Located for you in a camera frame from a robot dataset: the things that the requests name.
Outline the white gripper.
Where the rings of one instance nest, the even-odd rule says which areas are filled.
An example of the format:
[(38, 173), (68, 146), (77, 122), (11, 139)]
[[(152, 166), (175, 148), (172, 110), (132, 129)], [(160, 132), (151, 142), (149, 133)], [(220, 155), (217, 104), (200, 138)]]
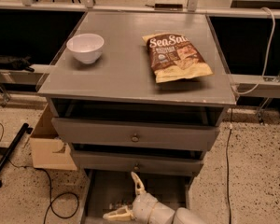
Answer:
[(115, 211), (103, 215), (108, 221), (130, 221), (135, 218), (141, 224), (148, 224), (150, 214), (158, 200), (149, 193), (146, 193), (145, 186), (137, 173), (131, 172), (134, 182), (135, 194), (138, 195), (133, 201), (133, 210), (127, 205)]

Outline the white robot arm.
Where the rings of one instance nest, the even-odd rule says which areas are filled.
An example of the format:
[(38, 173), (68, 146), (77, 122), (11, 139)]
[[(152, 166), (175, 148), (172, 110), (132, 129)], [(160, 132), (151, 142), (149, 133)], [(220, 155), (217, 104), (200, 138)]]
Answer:
[(161, 203), (145, 189), (137, 173), (131, 172), (136, 197), (132, 208), (127, 205), (103, 215), (107, 221), (137, 221), (139, 224), (206, 224), (189, 209), (180, 207), (176, 211)]

